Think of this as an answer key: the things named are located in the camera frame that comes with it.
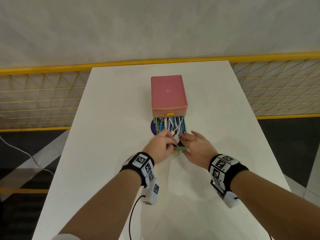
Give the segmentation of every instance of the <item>forearm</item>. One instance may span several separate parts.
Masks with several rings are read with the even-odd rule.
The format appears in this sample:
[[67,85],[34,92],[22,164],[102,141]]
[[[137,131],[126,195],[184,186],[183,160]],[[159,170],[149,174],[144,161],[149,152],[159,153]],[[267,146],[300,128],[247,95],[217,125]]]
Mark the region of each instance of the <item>forearm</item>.
[[231,190],[275,239],[320,239],[320,208],[250,172],[231,181]]
[[133,170],[123,170],[98,191],[60,231],[81,240],[118,240],[126,223],[141,178]]

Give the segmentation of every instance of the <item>left hand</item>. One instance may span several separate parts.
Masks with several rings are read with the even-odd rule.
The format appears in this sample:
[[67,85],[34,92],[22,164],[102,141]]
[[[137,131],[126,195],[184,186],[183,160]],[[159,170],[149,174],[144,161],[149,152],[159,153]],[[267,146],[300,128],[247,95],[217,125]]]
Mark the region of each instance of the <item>left hand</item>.
[[154,163],[158,164],[172,155],[174,152],[174,145],[177,145],[177,141],[174,139],[171,132],[167,129],[163,129],[149,141],[142,152],[148,153],[154,160]]

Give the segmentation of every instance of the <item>wrist strap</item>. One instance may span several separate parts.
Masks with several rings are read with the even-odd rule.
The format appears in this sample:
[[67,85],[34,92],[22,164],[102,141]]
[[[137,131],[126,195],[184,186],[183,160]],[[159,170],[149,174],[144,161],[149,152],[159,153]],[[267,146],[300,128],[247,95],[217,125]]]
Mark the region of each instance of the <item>wrist strap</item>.
[[231,191],[231,181],[239,172],[244,170],[248,170],[248,168],[238,160],[225,154],[214,156],[208,168],[212,178],[211,184],[218,186],[220,192]]
[[122,164],[122,170],[131,169],[137,172],[141,177],[141,186],[145,188],[150,184],[154,177],[153,166],[155,162],[148,153],[138,152],[131,155],[125,162]]

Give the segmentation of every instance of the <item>pink box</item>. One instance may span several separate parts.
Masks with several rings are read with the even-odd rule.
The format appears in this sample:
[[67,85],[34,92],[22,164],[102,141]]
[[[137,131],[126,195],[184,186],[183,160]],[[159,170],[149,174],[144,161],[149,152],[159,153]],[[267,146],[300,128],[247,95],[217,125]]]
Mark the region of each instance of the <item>pink box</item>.
[[181,75],[151,77],[153,117],[177,117],[187,113],[188,102]]

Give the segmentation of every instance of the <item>green box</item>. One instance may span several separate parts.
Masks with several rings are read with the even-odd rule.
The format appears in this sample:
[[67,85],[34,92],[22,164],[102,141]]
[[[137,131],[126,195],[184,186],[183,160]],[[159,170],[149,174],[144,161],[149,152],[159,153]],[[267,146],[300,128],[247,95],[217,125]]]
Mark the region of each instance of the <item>green box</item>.
[[[158,131],[158,119],[159,118],[167,118],[167,117],[153,117],[153,122],[155,124],[155,127],[157,128],[157,134],[159,133],[159,131]],[[185,115],[183,115],[183,123],[184,123],[184,131],[187,131]],[[176,149],[177,151],[182,151],[182,150],[187,150],[188,148],[186,146],[175,146],[174,149]]]

